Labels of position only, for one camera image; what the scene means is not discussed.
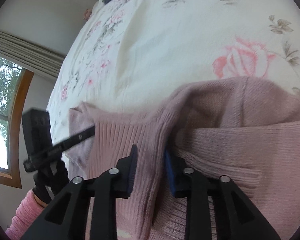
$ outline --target pink knit fabric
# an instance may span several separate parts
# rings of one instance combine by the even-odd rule
[[[119,239],[184,238],[186,202],[172,198],[162,179],[167,142],[203,174],[229,175],[282,240],[300,225],[300,98],[269,81],[188,84],[148,113],[70,110],[71,134],[92,123],[94,139],[67,154],[70,176],[99,176],[138,146],[134,191],[117,200]]]
[[[16,216],[12,218],[11,226],[6,230],[7,236],[11,240],[19,240],[42,210],[43,207],[34,199],[32,189],[29,190],[18,207]]]

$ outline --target tree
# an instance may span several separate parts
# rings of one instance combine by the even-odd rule
[[[0,114],[9,115],[10,103],[21,74],[22,67],[0,57]],[[0,119],[1,136],[6,142],[8,122]]]

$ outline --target metal pin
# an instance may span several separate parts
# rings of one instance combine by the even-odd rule
[[[79,184],[82,181],[83,181],[83,178],[81,178],[81,177],[75,177],[75,178],[73,178],[72,183]]]
[[[119,173],[119,170],[117,168],[112,168],[112,169],[109,170],[109,173],[114,175],[114,174]]]
[[[223,175],[220,177],[220,181],[224,182],[224,183],[228,183],[228,182],[230,182],[230,180],[231,180],[230,177],[227,175]]]
[[[192,174],[193,172],[194,172],[194,170],[192,169],[192,168],[185,168],[184,170],[183,170],[183,172],[185,173],[185,174]]]

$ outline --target white bedsheet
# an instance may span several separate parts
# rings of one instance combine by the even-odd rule
[[[293,0],[101,0],[63,62],[48,104],[54,143],[81,101],[153,108],[184,83],[250,75],[300,96]]]

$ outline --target sweater sleeve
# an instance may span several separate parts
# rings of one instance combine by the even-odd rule
[[[12,224],[6,230],[7,236],[11,240],[19,240],[42,211],[43,207],[35,201],[34,193],[30,190],[12,218]]]

